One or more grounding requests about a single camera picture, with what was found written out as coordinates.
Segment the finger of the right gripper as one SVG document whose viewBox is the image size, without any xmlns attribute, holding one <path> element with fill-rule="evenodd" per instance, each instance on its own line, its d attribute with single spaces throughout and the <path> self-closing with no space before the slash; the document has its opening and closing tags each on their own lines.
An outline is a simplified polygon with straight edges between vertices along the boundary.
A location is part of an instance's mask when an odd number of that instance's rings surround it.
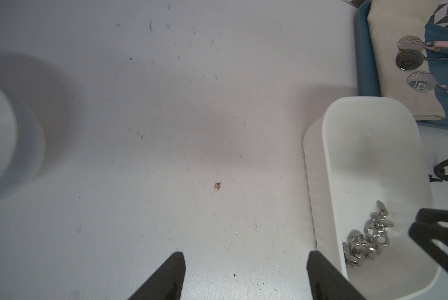
<svg viewBox="0 0 448 300">
<path fill-rule="evenodd" d="M 448 223 L 448 210 L 422 208 L 408 235 L 448 273 L 448 254 L 435 244 L 439 241 L 448 247 L 448 227 L 440 222 Z"/>
</svg>

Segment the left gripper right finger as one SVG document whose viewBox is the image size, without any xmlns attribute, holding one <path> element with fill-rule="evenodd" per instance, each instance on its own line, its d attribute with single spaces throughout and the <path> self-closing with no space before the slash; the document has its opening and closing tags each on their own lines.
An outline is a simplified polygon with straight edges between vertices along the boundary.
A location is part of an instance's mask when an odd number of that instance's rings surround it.
<svg viewBox="0 0 448 300">
<path fill-rule="evenodd" d="M 306 269 L 314 300 L 365 300 L 319 251 L 309 253 Z"/>
</svg>

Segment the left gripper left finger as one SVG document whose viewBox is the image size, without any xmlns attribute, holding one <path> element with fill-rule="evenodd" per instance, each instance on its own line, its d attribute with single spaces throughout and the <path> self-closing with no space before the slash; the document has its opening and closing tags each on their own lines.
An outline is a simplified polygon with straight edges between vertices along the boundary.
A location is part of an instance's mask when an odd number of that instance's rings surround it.
<svg viewBox="0 0 448 300">
<path fill-rule="evenodd" d="M 174 252 L 129 300 L 180 300 L 186 264 L 182 252 Z"/>
</svg>

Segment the black wing nut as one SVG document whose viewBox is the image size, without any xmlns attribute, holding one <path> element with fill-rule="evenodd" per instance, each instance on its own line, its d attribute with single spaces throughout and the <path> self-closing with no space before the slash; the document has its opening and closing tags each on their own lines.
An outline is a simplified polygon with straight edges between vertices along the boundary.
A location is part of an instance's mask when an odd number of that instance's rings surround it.
<svg viewBox="0 0 448 300">
<path fill-rule="evenodd" d="M 431 183 L 443 183 L 448 182 L 448 174 L 446 174 L 446 167 L 448 167 L 448 159 L 437 164 L 434 169 L 434 176 L 429 174 L 429 180 Z"/>
</svg>

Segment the white storage box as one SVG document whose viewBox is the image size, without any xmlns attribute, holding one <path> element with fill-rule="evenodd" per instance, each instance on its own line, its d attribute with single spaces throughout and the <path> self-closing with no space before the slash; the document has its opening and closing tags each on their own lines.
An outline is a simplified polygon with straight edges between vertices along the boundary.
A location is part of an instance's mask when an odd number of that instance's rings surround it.
<svg viewBox="0 0 448 300">
<path fill-rule="evenodd" d="M 303 140 L 316 245 L 368 300 L 410 300 L 435 284 L 441 268 L 408 235 L 433 204 L 420 132 L 411 112 L 388 97 L 343 97 Z M 343 245 L 363 231 L 381 201 L 394 227 L 374 260 L 348 267 Z"/>
</svg>

